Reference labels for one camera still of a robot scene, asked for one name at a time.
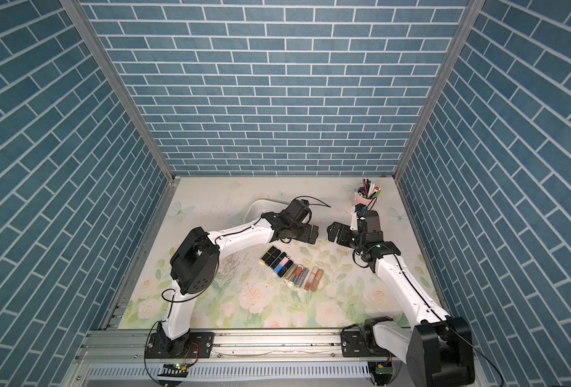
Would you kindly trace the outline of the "red lip gloss tube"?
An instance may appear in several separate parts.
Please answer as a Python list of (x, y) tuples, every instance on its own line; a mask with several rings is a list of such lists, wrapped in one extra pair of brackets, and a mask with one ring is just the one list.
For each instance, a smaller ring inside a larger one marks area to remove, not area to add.
[(299, 265), (298, 268), (297, 268), (297, 270), (296, 270), (296, 272), (295, 272), (295, 275), (292, 277), (292, 279), (290, 279), (290, 283), (291, 283), (293, 286), (296, 286), (296, 285), (295, 285), (295, 282), (296, 282), (298, 276), (301, 274), (301, 272), (303, 272), (303, 269), (304, 269), (304, 268), (305, 268), (305, 267), (303, 267), (302, 265)]

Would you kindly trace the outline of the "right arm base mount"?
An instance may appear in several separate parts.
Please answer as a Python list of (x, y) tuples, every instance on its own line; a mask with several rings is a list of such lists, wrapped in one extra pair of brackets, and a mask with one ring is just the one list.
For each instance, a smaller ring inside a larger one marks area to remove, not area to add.
[(357, 327), (350, 327), (340, 332), (341, 353), (343, 357), (371, 357), (374, 354), (366, 346), (364, 336)]

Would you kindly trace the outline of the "beige lip gloss tube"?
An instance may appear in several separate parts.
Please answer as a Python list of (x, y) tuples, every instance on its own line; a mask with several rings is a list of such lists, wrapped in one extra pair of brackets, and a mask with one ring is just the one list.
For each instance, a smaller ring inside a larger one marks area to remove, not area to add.
[(309, 276), (306, 279), (306, 283), (304, 285), (304, 290), (309, 291), (311, 289), (311, 286), (313, 284), (314, 279), (316, 278), (316, 274), (318, 272), (318, 268), (314, 267), (311, 272), (309, 273)]

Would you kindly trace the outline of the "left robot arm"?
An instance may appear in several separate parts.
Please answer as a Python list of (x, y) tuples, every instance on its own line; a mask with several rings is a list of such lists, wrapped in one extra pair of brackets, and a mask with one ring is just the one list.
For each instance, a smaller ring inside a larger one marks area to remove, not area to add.
[(220, 261), (239, 251), (279, 240), (314, 244), (319, 228), (311, 224), (311, 204), (295, 198), (279, 212), (227, 230), (207, 232), (192, 229), (170, 259), (172, 283), (162, 293), (169, 312), (157, 331), (167, 340), (178, 340), (190, 332), (195, 298), (207, 290), (219, 271)]

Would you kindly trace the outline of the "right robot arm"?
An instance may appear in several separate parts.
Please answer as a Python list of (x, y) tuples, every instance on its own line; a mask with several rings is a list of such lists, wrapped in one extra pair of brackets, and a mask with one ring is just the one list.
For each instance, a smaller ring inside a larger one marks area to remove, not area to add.
[(474, 348), (467, 322), (453, 317), (408, 269), (397, 245), (384, 239), (376, 211), (358, 211), (349, 225), (334, 222), (327, 238), (351, 248), (384, 282), (411, 329), (394, 321), (368, 322), (372, 345), (406, 365), (416, 386), (466, 386), (475, 382)]

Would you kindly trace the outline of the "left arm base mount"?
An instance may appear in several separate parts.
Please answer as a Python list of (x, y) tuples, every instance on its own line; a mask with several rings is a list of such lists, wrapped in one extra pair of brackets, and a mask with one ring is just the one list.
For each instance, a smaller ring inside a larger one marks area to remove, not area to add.
[(177, 339), (164, 332), (152, 333), (145, 349), (146, 359), (207, 359), (215, 340), (214, 332), (189, 331)]

